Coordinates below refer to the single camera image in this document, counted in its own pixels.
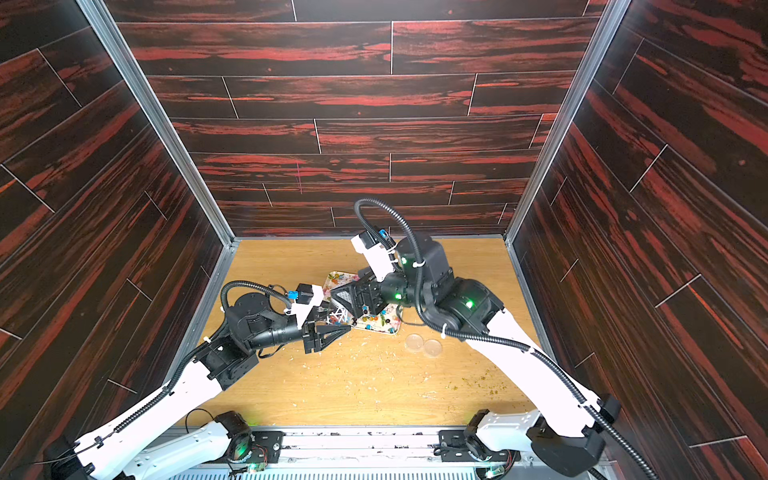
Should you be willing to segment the white-lidded candy jar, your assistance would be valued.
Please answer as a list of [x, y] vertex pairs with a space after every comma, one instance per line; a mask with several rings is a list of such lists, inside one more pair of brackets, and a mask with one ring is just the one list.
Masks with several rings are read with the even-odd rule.
[[324, 309], [326, 315], [326, 322], [334, 325], [348, 325], [351, 323], [349, 312], [340, 305], [323, 302], [321, 307]]

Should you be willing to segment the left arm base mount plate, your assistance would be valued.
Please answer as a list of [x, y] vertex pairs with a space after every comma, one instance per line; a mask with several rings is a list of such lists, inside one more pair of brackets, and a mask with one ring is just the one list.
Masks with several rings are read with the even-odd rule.
[[276, 464], [282, 452], [284, 436], [278, 430], [238, 434], [230, 441], [225, 458], [233, 464]]

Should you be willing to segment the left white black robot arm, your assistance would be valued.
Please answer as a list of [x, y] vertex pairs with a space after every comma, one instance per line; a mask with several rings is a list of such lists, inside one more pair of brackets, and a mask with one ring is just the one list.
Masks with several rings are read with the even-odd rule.
[[320, 352], [351, 328], [328, 322], [318, 285], [281, 293], [235, 280], [222, 287], [220, 301], [222, 324], [183, 357], [161, 387], [112, 421], [74, 441], [61, 437], [45, 450], [44, 478], [168, 479], [220, 458], [252, 461], [251, 428], [235, 412], [163, 444], [155, 441], [182, 416], [236, 384], [258, 365], [264, 350], [301, 342], [306, 353]]

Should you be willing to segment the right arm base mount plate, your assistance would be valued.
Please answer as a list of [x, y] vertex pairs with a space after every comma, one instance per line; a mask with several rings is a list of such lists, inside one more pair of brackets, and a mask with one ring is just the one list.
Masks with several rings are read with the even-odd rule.
[[514, 464], [521, 458], [521, 454], [513, 450], [491, 451], [474, 437], [467, 439], [463, 429], [439, 430], [433, 455], [443, 462], [511, 462]]

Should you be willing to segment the metal front rail frame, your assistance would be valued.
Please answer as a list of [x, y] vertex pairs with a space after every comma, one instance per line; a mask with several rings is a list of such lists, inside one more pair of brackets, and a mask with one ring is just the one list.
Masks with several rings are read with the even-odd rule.
[[558, 479], [531, 451], [514, 464], [443, 462], [433, 455], [438, 431], [450, 427], [258, 427], [285, 436], [276, 464], [233, 464], [221, 435], [174, 428], [137, 454], [121, 479]]

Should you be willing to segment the clear plastic jar lid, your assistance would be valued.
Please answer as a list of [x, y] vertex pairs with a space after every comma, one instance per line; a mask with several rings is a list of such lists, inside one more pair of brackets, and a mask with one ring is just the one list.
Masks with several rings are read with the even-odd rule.
[[421, 335], [410, 334], [405, 338], [405, 348], [408, 352], [420, 352], [424, 348], [425, 340]]

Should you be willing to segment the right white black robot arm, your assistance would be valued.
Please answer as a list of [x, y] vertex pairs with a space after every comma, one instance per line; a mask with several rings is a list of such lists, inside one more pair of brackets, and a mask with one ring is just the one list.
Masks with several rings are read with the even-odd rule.
[[647, 478], [657, 478], [613, 425], [620, 403], [600, 398], [563, 370], [487, 286], [455, 276], [439, 242], [415, 232], [379, 199], [359, 199], [353, 210], [364, 230], [352, 244], [368, 267], [357, 281], [334, 288], [333, 301], [355, 317], [389, 306], [414, 309], [424, 325], [490, 360], [535, 406], [525, 414], [479, 411], [465, 429], [477, 459], [503, 450], [531, 452], [557, 473], [575, 477], [598, 464], [612, 438]]

